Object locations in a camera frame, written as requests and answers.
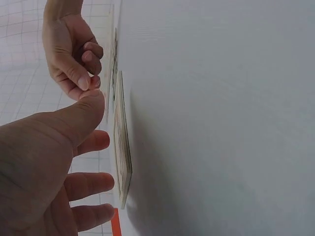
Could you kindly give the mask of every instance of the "fingernail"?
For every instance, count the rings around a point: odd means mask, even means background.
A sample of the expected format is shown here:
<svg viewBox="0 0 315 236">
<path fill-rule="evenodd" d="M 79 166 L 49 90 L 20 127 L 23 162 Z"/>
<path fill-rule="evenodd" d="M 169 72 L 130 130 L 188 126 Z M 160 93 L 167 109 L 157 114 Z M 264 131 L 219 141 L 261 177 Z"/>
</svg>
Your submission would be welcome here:
<svg viewBox="0 0 315 236">
<path fill-rule="evenodd" d="M 84 97 L 98 97 L 100 95 L 102 95 L 102 92 L 100 90 L 96 89 L 96 90 L 91 90 L 91 91 L 84 92 L 81 95 L 80 99 L 82 99 Z"/>
<path fill-rule="evenodd" d="M 100 80 L 98 80 L 95 84 L 96 87 L 98 87 L 100 85 Z"/>
<path fill-rule="evenodd" d="M 88 90 L 88 88 L 89 88 L 88 81 L 87 81 L 85 78 L 83 78 L 83 77 L 81 77 L 81 78 L 79 79 L 79 81 L 78 81 L 78 86 L 79 86 L 79 88 L 82 89 L 83 91 L 86 91 L 86 90 Z"/>
<path fill-rule="evenodd" d="M 87 42 L 86 44 L 84 44 L 84 48 L 87 49 L 89 47 L 89 42 Z"/>
<path fill-rule="evenodd" d="M 91 61 L 92 60 L 92 55 L 90 53 L 87 53 L 84 57 L 85 60 Z"/>
</svg>

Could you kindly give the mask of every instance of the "wrist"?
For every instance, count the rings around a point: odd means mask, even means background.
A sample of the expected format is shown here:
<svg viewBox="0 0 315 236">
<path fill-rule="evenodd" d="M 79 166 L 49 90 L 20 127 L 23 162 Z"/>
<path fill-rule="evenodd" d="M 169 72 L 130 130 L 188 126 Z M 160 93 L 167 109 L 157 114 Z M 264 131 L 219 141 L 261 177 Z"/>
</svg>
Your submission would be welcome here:
<svg viewBox="0 0 315 236">
<path fill-rule="evenodd" d="M 81 14 L 83 0 L 47 0 L 44 20 L 58 20 L 67 15 Z"/>
</svg>

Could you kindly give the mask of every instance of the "white wall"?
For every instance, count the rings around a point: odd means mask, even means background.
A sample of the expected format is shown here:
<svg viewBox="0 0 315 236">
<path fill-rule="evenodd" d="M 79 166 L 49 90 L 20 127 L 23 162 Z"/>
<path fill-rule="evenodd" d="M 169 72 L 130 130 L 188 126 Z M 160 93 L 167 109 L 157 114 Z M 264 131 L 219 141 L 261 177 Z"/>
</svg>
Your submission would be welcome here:
<svg viewBox="0 0 315 236">
<path fill-rule="evenodd" d="M 123 235 L 315 235 L 314 0 L 121 10 L 134 170 Z"/>
</svg>

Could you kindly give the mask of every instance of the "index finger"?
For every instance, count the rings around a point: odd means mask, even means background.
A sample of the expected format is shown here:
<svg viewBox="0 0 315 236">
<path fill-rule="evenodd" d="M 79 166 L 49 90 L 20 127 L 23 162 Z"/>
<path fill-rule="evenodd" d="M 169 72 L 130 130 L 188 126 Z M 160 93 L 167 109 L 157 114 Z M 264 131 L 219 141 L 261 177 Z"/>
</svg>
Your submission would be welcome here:
<svg viewBox="0 0 315 236">
<path fill-rule="evenodd" d="M 103 48 L 97 42 L 87 42 L 83 48 L 84 51 L 92 51 L 99 59 L 104 56 Z"/>
<path fill-rule="evenodd" d="M 69 201 L 75 201 L 111 190 L 114 178 L 108 173 L 74 173 L 67 176 L 64 187 Z"/>
</svg>

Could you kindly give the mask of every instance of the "finger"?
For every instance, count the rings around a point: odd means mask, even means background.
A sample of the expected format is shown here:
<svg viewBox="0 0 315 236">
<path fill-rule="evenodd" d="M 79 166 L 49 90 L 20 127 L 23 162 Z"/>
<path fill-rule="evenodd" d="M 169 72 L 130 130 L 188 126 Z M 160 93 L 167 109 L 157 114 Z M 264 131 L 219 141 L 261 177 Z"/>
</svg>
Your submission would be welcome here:
<svg viewBox="0 0 315 236">
<path fill-rule="evenodd" d="M 74 150 L 85 141 L 101 122 L 105 109 L 100 90 L 84 92 L 80 100 L 50 116 L 50 125 L 73 145 Z"/>
<path fill-rule="evenodd" d="M 95 130 L 89 137 L 78 146 L 77 155 L 90 151 L 100 151 L 108 148 L 110 143 L 109 135 L 105 131 Z"/>
<path fill-rule="evenodd" d="M 72 213 L 78 232 L 81 232 L 110 221 L 114 217 L 115 210 L 110 204 L 103 204 L 99 206 L 76 206 L 72 208 Z"/>
<path fill-rule="evenodd" d="M 68 95 L 68 97 L 72 98 L 73 100 L 78 101 L 80 96 L 83 94 L 83 90 L 80 89 L 75 83 L 73 83 L 70 79 L 65 78 L 62 81 L 57 82 L 61 89 Z"/>
<path fill-rule="evenodd" d="M 88 90 L 90 86 L 90 76 L 87 70 L 82 65 L 80 65 L 70 54 L 56 54 L 53 63 L 80 89 L 83 91 Z"/>
<path fill-rule="evenodd" d="M 85 64 L 85 68 L 93 75 L 98 75 L 102 70 L 102 65 L 99 58 L 92 52 L 86 51 L 81 57 L 82 62 Z"/>
<path fill-rule="evenodd" d="M 84 44 L 84 51 L 92 51 L 99 59 L 101 59 L 104 55 L 103 48 L 98 45 L 98 43 L 95 42 L 87 42 Z"/>
<path fill-rule="evenodd" d="M 114 178 L 108 173 L 74 173 L 67 176 L 63 185 L 69 201 L 75 201 L 109 191 L 114 184 Z"/>
<path fill-rule="evenodd" d="M 100 77 L 98 75 L 94 75 L 91 77 L 90 89 L 98 89 L 100 87 Z"/>
</svg>

